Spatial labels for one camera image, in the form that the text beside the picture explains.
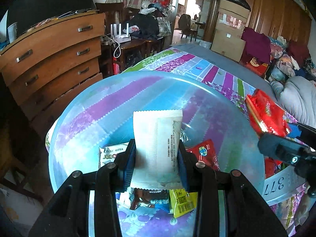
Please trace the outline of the red crinkly snack packet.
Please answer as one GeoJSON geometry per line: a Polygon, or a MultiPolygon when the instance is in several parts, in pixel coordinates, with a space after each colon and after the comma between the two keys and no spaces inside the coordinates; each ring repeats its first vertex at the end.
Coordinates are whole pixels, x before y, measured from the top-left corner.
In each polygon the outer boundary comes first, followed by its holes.
{"type": "Polygon", "coordinates": [[[271,133],[285,137],[290,133],[289,125],[283,118],[284,110],[262,90],[256,89],[252,95],[246,95],[245,104],[250,125],[258,136],[271,133]]]}

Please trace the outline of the white sachet snack packet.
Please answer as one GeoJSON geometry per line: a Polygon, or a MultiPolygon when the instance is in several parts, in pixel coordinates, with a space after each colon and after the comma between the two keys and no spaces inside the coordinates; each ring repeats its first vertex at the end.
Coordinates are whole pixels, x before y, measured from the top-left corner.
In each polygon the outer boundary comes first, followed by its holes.
{"type": "Polygon", "coordinates": [[[182,110],[135,111],[133,133],[136,156],[131,187],[145,190],[183,188],[177,153],[182,110]]]}

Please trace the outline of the blue Oreo snack packet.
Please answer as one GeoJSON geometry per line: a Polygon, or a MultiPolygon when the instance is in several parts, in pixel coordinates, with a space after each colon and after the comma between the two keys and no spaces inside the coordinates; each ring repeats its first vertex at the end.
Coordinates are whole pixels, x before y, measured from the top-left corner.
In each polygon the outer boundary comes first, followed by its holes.
{"type": "Polygon", "coordinates": [[[169,201],[170,197],[167,190],[145,190],[135,188],[130,196],[130,209],[136,210],[139,207],[145,207],[159,209],[169,213],[169,201]]]}

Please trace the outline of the white box numbered 377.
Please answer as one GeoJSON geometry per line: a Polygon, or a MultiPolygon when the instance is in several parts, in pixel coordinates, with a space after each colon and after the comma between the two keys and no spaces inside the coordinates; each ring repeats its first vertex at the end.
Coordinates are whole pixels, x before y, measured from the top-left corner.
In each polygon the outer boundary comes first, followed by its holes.
{"type": "Polygon", "coordinates": [[[283,202],[303,191],[306,180],[295,173],[293,166],[288,166],[264,182],[262,197],[269,205],[283,202]]]}

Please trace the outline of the colourful striped bed sheet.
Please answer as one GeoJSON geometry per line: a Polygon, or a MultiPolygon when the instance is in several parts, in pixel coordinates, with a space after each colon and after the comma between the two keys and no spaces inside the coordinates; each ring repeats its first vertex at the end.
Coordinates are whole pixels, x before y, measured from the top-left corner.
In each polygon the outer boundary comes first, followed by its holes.
{"type": "MultiPolygon", "coordinates": [[[[176,48],[170,48],[143,60],[136,66],[127,69],[124,73],[136,71],[173,73],[209,84],[211,88],[219,91],[240,108],[248,119],[244,100],[246,95],[252,94],[256,89],[240,78],[196,55],[176,48]]],[[[47,133],[46,146],[48,152],[57,121],[47,133]]]]}

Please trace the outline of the grey folded duvet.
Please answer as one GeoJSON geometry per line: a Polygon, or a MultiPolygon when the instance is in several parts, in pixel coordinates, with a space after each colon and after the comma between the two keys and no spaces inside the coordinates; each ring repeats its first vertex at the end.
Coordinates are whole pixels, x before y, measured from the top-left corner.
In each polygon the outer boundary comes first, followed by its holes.
{"type": "Polygon", "coordinates": [[[278,103],[299,123],[315,128],[315,84],[302,76],[289,78],[285,84],[272,81],[270,86],[278,103]]]}

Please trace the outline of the yellow snack packet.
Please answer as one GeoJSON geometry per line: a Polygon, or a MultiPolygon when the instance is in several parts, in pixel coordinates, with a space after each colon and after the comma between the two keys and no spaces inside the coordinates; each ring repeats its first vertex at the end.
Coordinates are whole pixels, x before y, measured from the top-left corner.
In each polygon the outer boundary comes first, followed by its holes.
{"type": "Polygon", "coordinates": [[[169,190],[171,211],[175,218],[181,217],[197,206],[198,193],[188,193],[185,189],[169,190]]]}

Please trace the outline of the white patterned snack packet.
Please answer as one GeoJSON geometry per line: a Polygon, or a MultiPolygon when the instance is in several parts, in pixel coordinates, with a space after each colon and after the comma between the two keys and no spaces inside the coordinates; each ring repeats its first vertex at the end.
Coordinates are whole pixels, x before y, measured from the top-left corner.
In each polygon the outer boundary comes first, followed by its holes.
{"type": "Polygon", "coordinates": [[[128,144],[129,143],[126,142],[113,146],[99,147],[99,168],[108,163],[114,162],[119,153],[126,151],[128,144]]]}

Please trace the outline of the clear blue plastic basin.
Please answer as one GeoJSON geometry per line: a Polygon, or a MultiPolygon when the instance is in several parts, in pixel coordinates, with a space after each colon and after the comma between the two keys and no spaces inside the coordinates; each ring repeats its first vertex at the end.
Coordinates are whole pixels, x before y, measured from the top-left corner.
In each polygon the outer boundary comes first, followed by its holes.
{"type": "Polygon", "coordinates": [[[111,76],[71,101],[50,141],[53,190],[76,170],[98,170],[99,149],[132,139],[133,113],[149,110],[182,110],[187,147],[212,140],[221,171],[240,170],[257,191],[263,190],[263,156],[257,135],[241,109],[209,84],[154,71],[111,76]]]}

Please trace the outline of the pile of clothes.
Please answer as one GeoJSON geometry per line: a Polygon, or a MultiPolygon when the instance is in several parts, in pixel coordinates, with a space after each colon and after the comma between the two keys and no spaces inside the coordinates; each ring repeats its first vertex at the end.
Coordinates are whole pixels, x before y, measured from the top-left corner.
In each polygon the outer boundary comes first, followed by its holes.
{"type": "Polygon", "coordinates": [[[306,45],[278,36],[271,41],[271,63],[265,75],[268,81],[286,82],[293,76],[315,81],[315,64],[306,45]]]}

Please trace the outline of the red gift bag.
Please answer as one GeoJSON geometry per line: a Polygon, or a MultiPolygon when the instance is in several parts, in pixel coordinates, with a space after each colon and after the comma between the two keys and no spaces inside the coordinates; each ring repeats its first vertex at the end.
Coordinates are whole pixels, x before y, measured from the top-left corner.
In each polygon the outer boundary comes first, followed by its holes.
{"type": "Polygon", "coordinates": [[[240,64],[256,75],[264,78],[269,65],[266,63],[259,63],[255,57],[242,56],[240,64]]]}

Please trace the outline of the maroon garment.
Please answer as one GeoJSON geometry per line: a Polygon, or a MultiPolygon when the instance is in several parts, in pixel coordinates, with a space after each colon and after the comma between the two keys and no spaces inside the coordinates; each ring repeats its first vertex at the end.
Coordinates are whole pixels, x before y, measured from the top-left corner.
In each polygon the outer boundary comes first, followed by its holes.
{"type": "Polygon", "coordinates": [[[241,57],[242,64],[246,64],[253,57],[259,64],[271,62],[271,41],[265,34],[259,34],[254,29],[245,27],[242,40],[245,41],[244,51],[241,57]]]}

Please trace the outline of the stacked cardboard boxes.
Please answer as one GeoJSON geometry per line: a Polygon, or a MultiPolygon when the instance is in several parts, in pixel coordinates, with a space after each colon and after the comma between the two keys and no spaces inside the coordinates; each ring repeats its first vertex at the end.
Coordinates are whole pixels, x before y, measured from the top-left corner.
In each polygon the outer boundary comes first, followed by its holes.
{"type": "Polygon", "coordinates": [[[211,51],[239,62],[244,51],[242,34],[250,10],[227,0],[220,0],[211,51]]]}

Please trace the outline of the wooden wardrobe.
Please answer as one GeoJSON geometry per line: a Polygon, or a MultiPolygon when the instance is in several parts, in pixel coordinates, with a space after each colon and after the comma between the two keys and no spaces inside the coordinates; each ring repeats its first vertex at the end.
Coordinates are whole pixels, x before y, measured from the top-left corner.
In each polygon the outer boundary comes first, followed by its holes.
{"type": "MultiPolygon", "coordinates": [[[[212,42],[220,0],[211,0],[203,40],[212,42]]],[[[308,44],[312,18],[294,0],[246,0],[250,14],[245,27],[271,38],[308,44]]]]}

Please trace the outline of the wooden chest of drawers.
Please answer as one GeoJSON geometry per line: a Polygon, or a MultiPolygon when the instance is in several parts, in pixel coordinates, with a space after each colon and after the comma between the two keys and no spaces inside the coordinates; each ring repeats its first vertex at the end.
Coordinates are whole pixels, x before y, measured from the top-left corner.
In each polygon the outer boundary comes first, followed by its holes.
{"type": "Polygon", "coordinates": [[[31,127],[45,136],[67,105],[102,80],[99,68],[104,14],[53,20],[1,52],[1,74],[31,127]]]}

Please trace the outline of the dark wooden side table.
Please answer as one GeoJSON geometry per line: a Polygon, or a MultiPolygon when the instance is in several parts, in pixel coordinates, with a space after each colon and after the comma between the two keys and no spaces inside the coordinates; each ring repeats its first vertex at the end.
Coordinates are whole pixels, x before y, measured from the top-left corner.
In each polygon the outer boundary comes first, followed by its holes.
{"type": "Polygon", "coordinates": [[[114,58],[116,47],[111,41],[101,42],[99,67],[104,77],[114,75],[114,64],[118,65],[120,72],[125,71],[129,67],[127,65],[128,53],[140,53],[141,59],[144,59],[146,55],[146,41],[142,39],[132,39],[129,42],[122,43],[118,58],[114,58]]]}

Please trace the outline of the white wifi router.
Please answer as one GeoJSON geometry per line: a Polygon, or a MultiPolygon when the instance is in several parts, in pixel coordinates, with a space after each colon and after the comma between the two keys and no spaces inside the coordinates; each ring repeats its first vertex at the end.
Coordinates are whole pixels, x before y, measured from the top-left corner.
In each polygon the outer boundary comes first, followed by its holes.
{"type": "Polygon", "coordinates": [[[124,33],[122,30],[122,24],[111,24],[110,25],[110,37],[117,43],[125,43],[131,41],[131,36],[126,30],[124,33]]]}

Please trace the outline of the white cup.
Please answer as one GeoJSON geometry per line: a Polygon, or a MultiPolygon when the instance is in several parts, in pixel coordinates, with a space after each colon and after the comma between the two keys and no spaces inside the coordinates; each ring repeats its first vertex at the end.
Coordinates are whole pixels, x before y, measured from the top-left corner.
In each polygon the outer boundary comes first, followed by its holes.
{"type": "Polygon", "coordinates": [[[8,40],[9,43],[14,42],[17,39],[17,22],[12,23],[8,28],[8,40]]]}

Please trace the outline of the wooden chair with clothes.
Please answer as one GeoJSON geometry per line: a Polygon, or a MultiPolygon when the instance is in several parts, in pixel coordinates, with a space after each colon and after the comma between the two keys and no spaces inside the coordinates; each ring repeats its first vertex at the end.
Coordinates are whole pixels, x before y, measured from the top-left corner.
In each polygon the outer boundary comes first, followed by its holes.
{"type": "Polygon", "coordinates": [[[131,20],[125,20],[125,9],[123,3],[96,3],[99,13],[104,13],[105,34],[116,45],[114,57],[120,56],[120,45],[110,37],[110,25],[122,24],[125,33],[128,30],[131,40],[142,39],[154,41],[158,38],[159,23],[154,16],[137,13],[131,20]]]}

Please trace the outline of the black flat television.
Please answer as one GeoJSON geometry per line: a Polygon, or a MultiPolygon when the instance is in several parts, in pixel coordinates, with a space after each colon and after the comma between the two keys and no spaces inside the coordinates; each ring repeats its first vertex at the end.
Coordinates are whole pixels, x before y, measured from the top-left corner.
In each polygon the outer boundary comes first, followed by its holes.
{"type": "Polygon", "coordinates": [[[42,20],[94,8],[93,0],[14,0],[8,8],[6,27],[17,23],[17,36],[20,36],[42,20]]]}

